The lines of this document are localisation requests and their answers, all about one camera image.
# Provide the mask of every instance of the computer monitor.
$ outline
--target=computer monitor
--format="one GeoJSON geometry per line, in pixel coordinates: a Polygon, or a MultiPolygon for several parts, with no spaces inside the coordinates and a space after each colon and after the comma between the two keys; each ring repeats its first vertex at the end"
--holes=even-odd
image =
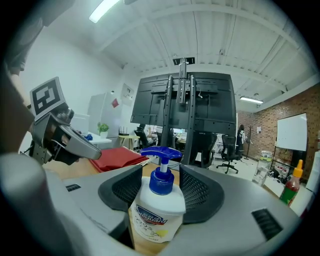
{"type": "MultiPolygon", "coordinates": [[[[236,104],[229,74],[188,72],[195,78],[195,131],[236,134],[236,104]]],[[[173,78],[169,128],[187,129],[190,80],[186,81],[185,104],[177,102],[179,73],[164,74],[140,80],[132,111],[131,122],[137,124],[164,124],[165,93],[169,76],[173,78]]]]}

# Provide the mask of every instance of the red bottle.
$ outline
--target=red bottle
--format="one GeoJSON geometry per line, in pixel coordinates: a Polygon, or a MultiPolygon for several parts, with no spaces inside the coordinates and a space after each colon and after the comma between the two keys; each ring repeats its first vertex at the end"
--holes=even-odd
{"type": "Polygon", "coordinates": [[[301,178],[303,172],[302,164],[303,161],[300,159],[297,167],[294,168],[292,178],[286,182],[282,194],[280,196],[280,200],[288,206],[292,204],[300,189],[299,179],[301,178]]]}

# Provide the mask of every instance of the black mesh vent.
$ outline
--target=black mesh vent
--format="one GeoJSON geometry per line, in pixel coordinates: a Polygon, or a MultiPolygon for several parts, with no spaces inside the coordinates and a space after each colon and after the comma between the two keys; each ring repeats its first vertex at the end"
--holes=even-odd
{"type": "Polygon", "coordinates": [[[186,172],[180,173],[180,180],[182,181],[180,189],[183,193],[185,208],[187,210],[194,209],[196,206],[202,205],[206,202],[209,188],[205,183],[192,177],[186,172]]]}
{"type": "Polygon", "coordinates": [[[80,189],[81,187],[78,185],[78,184],[72,184],[72,185],[68,185],[66,186],[66,189],[70,192],[70,191],[73,191],[73,190],[77,190],[77,189],[80,189]]]}
{"type": "Polygon", "coordinates": [[[137,173],[132,173],[113,184],[112,191],[119,199],[131,205],[140,187],[141,177],[137,173]]]}
{"type": "Polygon", "coordinates": [[[98,189],[99,197],[111,209],[126,212],[137,196],[141,179],[142,166],[132,166],[103,182],[98,189]]]}
{"type": "Polygon", "coordinates": [[[267,240],[282,230],[282,227],[267,209],[255,210],[251,214],[267,240]]]}
{"type": "Polygon", "coordinates": [[[201,223],[210,219],[222,206],[225,193],[221,185],[206,176],[208,170],[197,171],[181,164],[180,189],[183,193],[186,213],[183,224],[201,223]]]}

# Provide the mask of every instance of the blue pump dispenser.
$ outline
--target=blue pump dispenser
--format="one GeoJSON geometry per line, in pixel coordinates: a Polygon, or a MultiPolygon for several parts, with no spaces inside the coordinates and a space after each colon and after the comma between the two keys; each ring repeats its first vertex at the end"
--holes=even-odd
{"type": "Polygon", "coordinates": [[[166,146],[150,146],[140,151],[142,156],[158,156],[161,158],[161,166],[157,167],[150,176],[149,188],[158,195],[167,195],[172,191],[174,175],[168,168],[170,159],[180,158],[182,153],[166,146]]]}

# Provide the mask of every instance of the ceiling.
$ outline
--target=ceiling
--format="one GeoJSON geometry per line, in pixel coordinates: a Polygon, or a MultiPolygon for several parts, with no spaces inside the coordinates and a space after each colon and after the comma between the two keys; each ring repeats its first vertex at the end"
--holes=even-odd
{"type": "Polygon", "coordinates": [[[119,1],[94,24],[101,1],[76,0],[50,29],[141,77],[177,72],[173,59],[195,57],[188,71],[231,75],[238,110],[257,110],[241,96],[266,103],[317,73],[299,32],[269,1],[119,1]]]}

